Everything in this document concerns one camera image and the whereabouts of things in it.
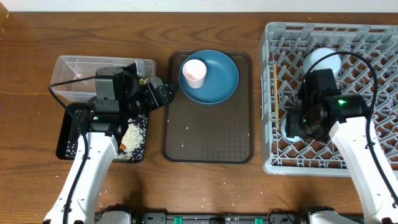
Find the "light blue bowl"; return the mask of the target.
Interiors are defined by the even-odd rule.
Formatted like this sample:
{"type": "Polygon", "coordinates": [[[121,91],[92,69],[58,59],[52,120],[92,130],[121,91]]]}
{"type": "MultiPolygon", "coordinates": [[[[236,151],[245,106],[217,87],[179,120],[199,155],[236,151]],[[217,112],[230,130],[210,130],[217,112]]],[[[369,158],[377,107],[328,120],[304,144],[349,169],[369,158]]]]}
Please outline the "light blue bowl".
{"type": "MultiPolygon", "coordinates": [[[[316,63],[318,60],[321,58],[334,53],[335,51],[333,49],[329,48],[319,48],[314,50],[312,53],[307,55],[303,61],[303,71],[304,73],[307,73],[309,68],[316,63]]],[[[324,60],[322,60],[320,63],[318,63],[313,69],[314,70],[322,70],[322,69],[332,69],[333,75],[336,78],[340,72],[341,68],[341,59],[339,55],[332,55],[324,60]]]]}

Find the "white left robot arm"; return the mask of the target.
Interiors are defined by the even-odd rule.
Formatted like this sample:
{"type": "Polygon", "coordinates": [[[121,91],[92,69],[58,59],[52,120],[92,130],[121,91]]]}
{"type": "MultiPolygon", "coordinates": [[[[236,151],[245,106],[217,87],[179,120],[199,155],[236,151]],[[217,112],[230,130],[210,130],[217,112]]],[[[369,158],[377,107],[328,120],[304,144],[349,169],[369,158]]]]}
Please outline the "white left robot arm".
{"type": "Polygon", "coordinates": [[[64,105],[78,131],[77,149],[63,189],[44,223],[94,223],[106,173],[116,157],[129,120],[170,104],[178,85],[157,78],[141,84],[137,65],[103,67],[92,76],[96,95],[83,109],[64,105]]]}

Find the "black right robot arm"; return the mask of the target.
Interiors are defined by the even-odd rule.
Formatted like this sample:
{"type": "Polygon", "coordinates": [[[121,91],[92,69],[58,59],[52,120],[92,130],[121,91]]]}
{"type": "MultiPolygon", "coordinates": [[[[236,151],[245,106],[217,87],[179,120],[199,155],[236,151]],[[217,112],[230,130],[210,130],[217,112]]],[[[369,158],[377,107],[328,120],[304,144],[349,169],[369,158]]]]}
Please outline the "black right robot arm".
{"type": "Polygon", "coordinates": [[[370,115],[360,95],[326,96],[288,111],[281,129],[287,138],[331,141],[354,182],[365,223],[397,223],[397,177],[370,115]]]}

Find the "pile of white rice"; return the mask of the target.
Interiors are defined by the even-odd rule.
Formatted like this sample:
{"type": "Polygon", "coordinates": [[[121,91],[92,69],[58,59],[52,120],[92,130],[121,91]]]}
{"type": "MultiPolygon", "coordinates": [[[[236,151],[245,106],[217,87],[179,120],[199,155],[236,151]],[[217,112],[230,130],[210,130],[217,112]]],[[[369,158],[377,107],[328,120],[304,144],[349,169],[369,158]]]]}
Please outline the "pile of white rice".
{"type": "MultiPolygon", "coordinates": [[[[148,120],[147,114],[140,114],[135,119],[128,121],[129,127],[121,141],[126,149],[119,149],[114,162],[137,163],[143,160],[148,120]]],[[[59,159],[74,159],[79,135],[75,123],[65,113],[56,150],[59,159]]]]}

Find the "pink cup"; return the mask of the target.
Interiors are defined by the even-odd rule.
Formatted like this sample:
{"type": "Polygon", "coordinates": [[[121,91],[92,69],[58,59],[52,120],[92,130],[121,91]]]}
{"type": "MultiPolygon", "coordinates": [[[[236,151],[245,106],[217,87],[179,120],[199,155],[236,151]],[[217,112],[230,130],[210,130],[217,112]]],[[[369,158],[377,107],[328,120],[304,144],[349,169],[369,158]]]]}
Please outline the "pink cup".
{"type": "Polygon", "coordinates": [[[182,72],[191,88],[200,88],[204,84],[207,67],[201,60],[191,59],[184,63],[182,72]]]}

